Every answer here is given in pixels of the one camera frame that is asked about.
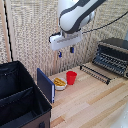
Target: power cord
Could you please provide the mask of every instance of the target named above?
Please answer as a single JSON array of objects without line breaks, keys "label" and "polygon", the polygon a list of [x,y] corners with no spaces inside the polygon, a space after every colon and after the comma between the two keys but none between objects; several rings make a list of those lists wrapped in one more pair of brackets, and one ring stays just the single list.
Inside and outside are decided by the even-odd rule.
[{"label": "power cord", "polygon": [[88,33],[88,32],[92,32],[92,31],[94,31],[94,30],[98,30],[98,29],[101,29],[101,28],[104,28],[104,27],[106,27],[106,26],[108,26],[108,25],[110,25],[110,24],[112,24],[112,23],[118,21],[119,19],[121,19],[122,17],[124,17],[124,16],[127,15],[127,14],[128,14],[128,11],[127,11],[125,14],[123,14],[122,16],[120,16],[119,18],[115,19],[114,21],[112,21],[112,22],[110,22],[110,23],[108,23],[108,24],[106,24],[106,25],[104,25],[104,26],[102,26],[102,27],[100,27],[100,28],[96,28],[96,29],[92,29],[92,30],[83,32],[82,34]]}]

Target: small bowl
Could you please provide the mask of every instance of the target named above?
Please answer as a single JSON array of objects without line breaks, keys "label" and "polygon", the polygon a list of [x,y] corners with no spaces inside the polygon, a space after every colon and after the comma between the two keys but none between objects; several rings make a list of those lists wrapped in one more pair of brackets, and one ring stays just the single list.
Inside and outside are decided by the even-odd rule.
[{"label": "small bowl", "polygon": [[64,78],[59,78],[59,79],[63,80],[66,84],[65,84],[65,86],[56,86],[56,85],[55,85],[55,89],[56,89],[56,90],[64,90],[64,89],[66,88],[66,86],[67,86],[67,81],[66,81]]}]

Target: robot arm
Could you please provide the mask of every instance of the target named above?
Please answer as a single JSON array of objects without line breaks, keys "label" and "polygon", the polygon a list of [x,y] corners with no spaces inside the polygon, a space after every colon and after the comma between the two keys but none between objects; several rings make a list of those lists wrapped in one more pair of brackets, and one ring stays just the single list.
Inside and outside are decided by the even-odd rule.
[{"label": "robot arm", "polygon": [[94,10],[106,0],[59,0],[58,19],[61,31],[50,36],[52,50],[75,45],[82,40],[81,28],[94,17]]},{"label": "robot arm", "polygon": [[89,23],[94,10],[105,0],[59,0],[58,17],[60,28],[67,34],[73,34]]}]

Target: cup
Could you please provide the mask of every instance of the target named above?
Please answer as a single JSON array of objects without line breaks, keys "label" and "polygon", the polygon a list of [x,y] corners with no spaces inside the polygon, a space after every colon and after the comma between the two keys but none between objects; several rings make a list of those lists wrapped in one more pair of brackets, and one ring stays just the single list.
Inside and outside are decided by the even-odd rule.
[{"label": "cup", "polygon": [[76,79],[77,73],[73,71],[68,71],[66,73],[67,83],[73,85]]}]

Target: wooden table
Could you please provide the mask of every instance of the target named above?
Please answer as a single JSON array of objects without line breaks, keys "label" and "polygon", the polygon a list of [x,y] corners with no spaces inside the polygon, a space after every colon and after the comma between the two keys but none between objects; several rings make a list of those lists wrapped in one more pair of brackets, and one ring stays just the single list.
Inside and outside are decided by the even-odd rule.
[{"label": "wooden table", "polygon": [[[128,79],[115,78],[109,85],[80,71],[74,85],[55,91],[51,128],[109,128],[128,102]],[[53,76],[66,79],[66,72]]]}]

